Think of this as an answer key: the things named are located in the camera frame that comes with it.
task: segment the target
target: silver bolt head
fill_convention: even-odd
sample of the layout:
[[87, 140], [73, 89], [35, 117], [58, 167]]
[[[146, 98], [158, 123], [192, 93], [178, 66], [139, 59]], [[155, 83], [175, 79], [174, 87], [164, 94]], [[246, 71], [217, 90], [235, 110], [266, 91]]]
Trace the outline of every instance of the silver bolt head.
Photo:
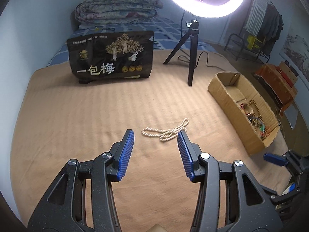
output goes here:
[[200, 157], [202, 158], [202, 159], [209, 159], [210, 158], [210, 155], [209, 155], [209, 153], [201, 153], [200, 154]]
[[103, 157], [104, 159], [108, 159], [108, 158], [110, 158], [111, 156], [112, 156], [112, 154], [109, 153], [109, 152], [106, 152], [106, 153], [103, 153], [103, 154], [102, 154], [102, 157]]
[[238, 167], [242, 167], [244, 165], [244, 163], [241, 160], [236, 160], [234, 163]]
[[73, 165], [75, 165], [76, 163], [77, 163], [77, 160], [76, 160], [76, 159], [70, 159], [69, 162], [68, 162], [69, 166], [73, 166]]

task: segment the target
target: black snack bag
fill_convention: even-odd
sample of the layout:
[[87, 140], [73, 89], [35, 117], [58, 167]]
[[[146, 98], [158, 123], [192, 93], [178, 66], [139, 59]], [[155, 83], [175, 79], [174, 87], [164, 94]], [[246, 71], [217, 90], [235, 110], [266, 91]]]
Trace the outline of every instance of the black snack bag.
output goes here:
[[99, 33], [67, 40], [70, 65], [80, 83], [106, 78], [148, 78], [153, 31]]

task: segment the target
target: hanging clothes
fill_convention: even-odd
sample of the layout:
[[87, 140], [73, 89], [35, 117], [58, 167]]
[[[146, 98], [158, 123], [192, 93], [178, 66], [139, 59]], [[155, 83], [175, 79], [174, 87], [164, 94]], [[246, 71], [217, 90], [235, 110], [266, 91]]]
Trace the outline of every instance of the hanging clothes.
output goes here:
[[273, 38], [269, 39], [268, 41], [266, 41], [264, 46], [261, 49], [262, 52], [265, 55], [270, 55], [270, 53], [271, 53], [271, 51], [272, 51], [276, 41], [280, 38], [281, 31], [283, 30], [283, 26], [284, 26], [283, 19], [282, 19], [282, 16], [280, 15], [279, 26], [278, 26], [278, 29], [277, 29], [275, 37], [273, 37]]
[[265, 17], [258, 33], [258, 39], [266, 38], [266, 41], [277, 35], [280, 23], [280, 14], [271, 3], [267, 5]]

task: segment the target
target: bed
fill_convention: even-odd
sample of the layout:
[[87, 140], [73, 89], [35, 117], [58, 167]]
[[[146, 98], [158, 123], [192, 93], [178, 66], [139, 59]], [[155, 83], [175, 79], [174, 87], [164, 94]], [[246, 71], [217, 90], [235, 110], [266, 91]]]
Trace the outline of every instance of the bed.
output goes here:
[[[180, 25], [174, 23], [167, 18], [155, 18], [141, 23], [128, 23], [116, 25], [104, 25], [102, 27], [92, 27], [84, 30], [75, 31], [70, 38], [85, 36], [94, 33], [108, 33], [108, 32], [128, 32], [128, 31], [154, 31], [154, 49], [166, 50], [175, 48], [180, 40]], [[208, 43], [199, 41], [198, 50], [216, 52], [216, 50]], [[190, 49], [190, 40], [182, 47], [183, 49]], [[69, 60], [69, 51], [66, 43], [61, 47], [59, 52], [54, 56], [47, 66], [61, 64]]]
[[[289, 172], [263, 161], [265, 152], [288, 151], [281, 132], [269, 148], [248, 156], [231, 122], [207, 91], [218, 70], [207, 67], [207, 56], [202, 55], [189, 87], [188, 65], [177, 60], [180, 51], [170, 65], [163, 65], [170, 52], [154, 52], [147, 79], [82, 85], [68, 62], [33, 74], [16, 122], [10, 164], [13, 193], [24, 224], [69, 159], [94, 159], [109, 151], [130, 128], [135, 143], [126, 176], [112, 185], [122, 230], [145, 232], [158, 223], [169, 232], [189, 231], [199, 184], [185, 175], [177, 139], [160, 142], [141, 134], [145, 127], [174, 128], [184, 118], [190, 119], [190, 140], [202, 151], [229, 163], [242, 160], [260, 184], [283, 192]], [[227, 59], [213, 52], [209, 52], [209, 65], [235, 71]], [[88, 185], [86, 208], [87, 225], [92, 226], [90, 189]], [[224, 224], [224, 189], [223, 184], [219, 226]]]

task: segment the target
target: folded quilt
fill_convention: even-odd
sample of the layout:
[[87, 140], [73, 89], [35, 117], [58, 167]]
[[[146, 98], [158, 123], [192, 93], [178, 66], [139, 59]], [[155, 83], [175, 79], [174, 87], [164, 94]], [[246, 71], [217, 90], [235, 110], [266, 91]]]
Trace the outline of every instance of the folded quilt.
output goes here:
[[131, 23], [154, 18], [156, 8], [163, 8], [160, 0], [84, 0], [76, 7], [75, 18], [80, 28]]

